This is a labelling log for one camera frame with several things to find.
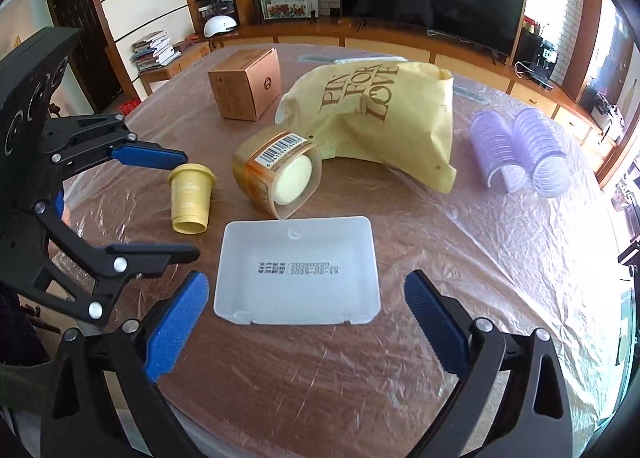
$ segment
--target small yellow cup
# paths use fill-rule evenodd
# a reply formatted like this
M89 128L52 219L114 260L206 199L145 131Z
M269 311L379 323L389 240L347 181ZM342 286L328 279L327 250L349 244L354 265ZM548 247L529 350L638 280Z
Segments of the small yellow cup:
M209 203L216 177L206 165L183 164L168 178L171 186L171 223L174 231L200 234L209 224Z

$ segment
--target helmet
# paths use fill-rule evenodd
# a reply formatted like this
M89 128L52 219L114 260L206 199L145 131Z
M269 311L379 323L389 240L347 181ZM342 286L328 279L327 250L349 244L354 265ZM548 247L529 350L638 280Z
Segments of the helmet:
M228 32L237 27L238 24L231 16L214 16L204 25L204 36L210 38L220 32Z

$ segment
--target plastic tablecloth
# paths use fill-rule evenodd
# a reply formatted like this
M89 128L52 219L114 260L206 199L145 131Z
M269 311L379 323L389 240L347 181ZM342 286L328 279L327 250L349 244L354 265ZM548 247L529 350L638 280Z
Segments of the plastic tablecloth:
M273 46L284 91L323 56L370 55L338 47ZM468 138L469 122L482 109L512 120L525 105L456 76L451 164L458 176L450 194L391 167L333 159L324 161L318 191L293 216L370 219L382 298L378 316L361 326L236 326L212 309L223 230L230 221L268 215L242 194L231 161L243 140L273 124L278 104L256 123L220 117L207 70L238 48L255 46L215 50L126 119L140 139L182 149L191 162L216 174L205 233L172 230L164 171L109 162L82 174L67 193L72 226L92 244L187 242L202 252L198 261L170 267L161 279L130 282L111 317L111 326L142 318L191 269L209 276L209 304L174 371L159 380L167 399L244 456L404 457L456 381L438 364L404 302L404 276L422 269L472 317L488 317L511 333L549 330L568 387L579 454L610 393L620 293L610 287L616 244L606 205L577 143L553 123L572 178L564 196L488 190ZM69 266L65 257L60 264ZM506 383L503 374L467 451L482 443L490 427Z

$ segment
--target yellow pouch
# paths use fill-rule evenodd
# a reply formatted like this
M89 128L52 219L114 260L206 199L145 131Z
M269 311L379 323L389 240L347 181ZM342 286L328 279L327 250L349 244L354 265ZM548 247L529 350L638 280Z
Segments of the yellow pouch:
M276 122L313 140L322 159L395 166L449 193L453 76L429 63L353 61L320 66L287 92Z

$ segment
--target translucent plastic box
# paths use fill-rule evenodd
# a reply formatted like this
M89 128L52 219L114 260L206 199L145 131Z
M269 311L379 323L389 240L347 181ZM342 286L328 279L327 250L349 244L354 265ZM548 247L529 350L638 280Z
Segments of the translucent plastic box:
M231 222L214 312L236 324L363 324L380 311L364 216Z

